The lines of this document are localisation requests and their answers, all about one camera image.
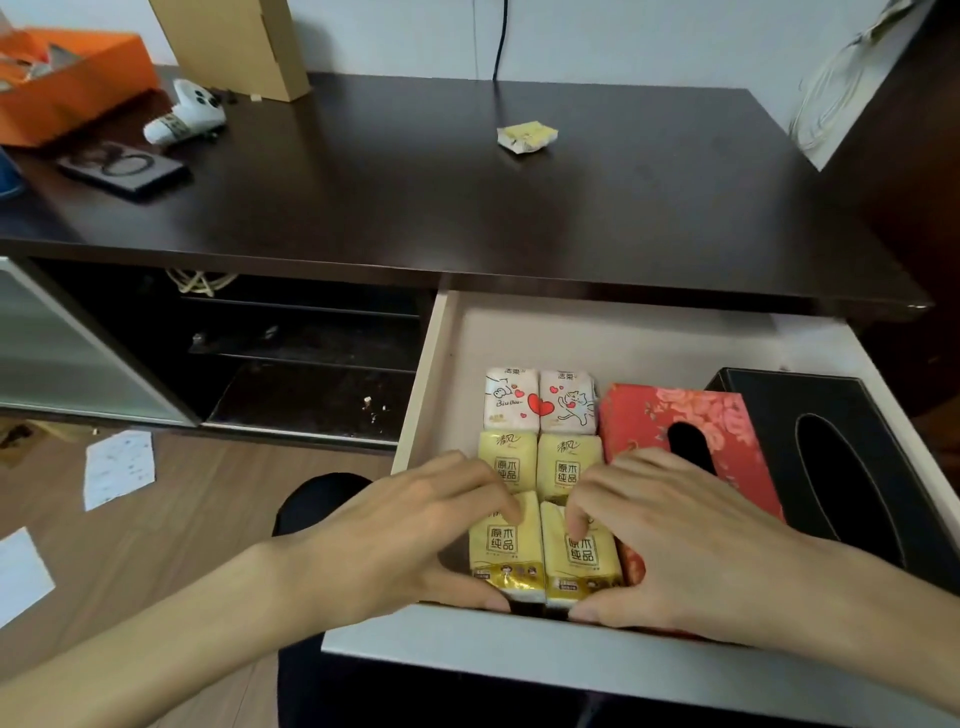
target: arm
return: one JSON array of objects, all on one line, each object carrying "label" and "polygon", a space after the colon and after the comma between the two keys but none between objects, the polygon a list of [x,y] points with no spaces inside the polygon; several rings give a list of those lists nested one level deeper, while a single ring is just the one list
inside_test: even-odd
[{"label": "arm", "polygon": [[0,686],[0,716],[18,728],[134,728],[261,655],[418,600],[509,611],[436,557],[496,510],[520,520],[490,467],[461,453],[378,480],[317,525]]},{"label": "arm", "polygon": [[781,649],[913,692],[960,715],[960,599],[863,551],[805,536],[661,449],[589,469],[567,505],[640,553],[634,587],[572,619],[682,629]]}]

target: paper on floor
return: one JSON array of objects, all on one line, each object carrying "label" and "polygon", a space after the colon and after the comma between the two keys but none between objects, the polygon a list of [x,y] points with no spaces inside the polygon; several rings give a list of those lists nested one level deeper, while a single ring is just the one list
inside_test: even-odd
[{"label": "paper on floor", "polygon": [[156,480],[149,432],[128,429],[86,449],[84,508],[125,496]]},{"label": "paper on floor", "polygon": [[54,591],[54,580],[26,528],[0,541],[0,627]]}]

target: orange box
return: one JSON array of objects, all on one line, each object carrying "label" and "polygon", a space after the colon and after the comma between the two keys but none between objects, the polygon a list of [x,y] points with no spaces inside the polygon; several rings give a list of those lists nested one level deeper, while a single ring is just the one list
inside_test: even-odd
[{"label": "orange box", "polygon": [[147,49],[133,33],[25,28],[0,38],[0,52],[43,58],[48,43],[83,59],[0,93],[0,144],[41,146],[160,88]]}]

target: wall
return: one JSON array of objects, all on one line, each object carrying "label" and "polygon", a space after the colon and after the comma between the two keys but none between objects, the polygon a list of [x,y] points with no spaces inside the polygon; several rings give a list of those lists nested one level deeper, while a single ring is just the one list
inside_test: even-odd
[{"label": "wall", "polygon": [[[489,78],[501,0],[288,0],[312,70]],[[886,0],[513,0],[502,80],[749,88],[786,129],[800,84]],[[823,166],[919,27],[872,54],[860,91],[811,155]],[[133,30],[175,62],[148,0],[7,0],[17,25]]]}]

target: yellow tissue pack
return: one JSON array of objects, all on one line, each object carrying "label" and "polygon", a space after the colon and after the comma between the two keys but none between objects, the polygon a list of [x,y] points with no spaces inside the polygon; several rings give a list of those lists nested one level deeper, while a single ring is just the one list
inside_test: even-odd
[{"label": "yellow tissue pack", "polygon": [[566,532],[565,510],[556,503],[540,504],[548,609],[568,610],[594,592],[623,585],[610,530],[592,522],[586,538],[573,541]]},{"label": "yellow tissue pack", "polygon": [[537,495],[566,505],[570,489],[580,475],[596,463],[603,463],[603,443],[596,435],[540,436],[537,454]]},{"label": "yellow tissue pack", "polygon": [[537,490],[536,432],[481,432],[477,456],[493,468],[514,495]]},{"label": "yellow tissue pack", "polygon": [[496,143],[514,154],[525,155],[542,149],[557,138],[556,129],[544,126],[539,121],[514,124],[512,127],[497,127]]},{"label": "yellow tissue pack", "polygon": [[514,497],[523,509],[520,525],[510,525],[497,512],[470,528],[470,573],[493,584],[508,599],[542,604],[546,591],[537,493],[526,491]]}]

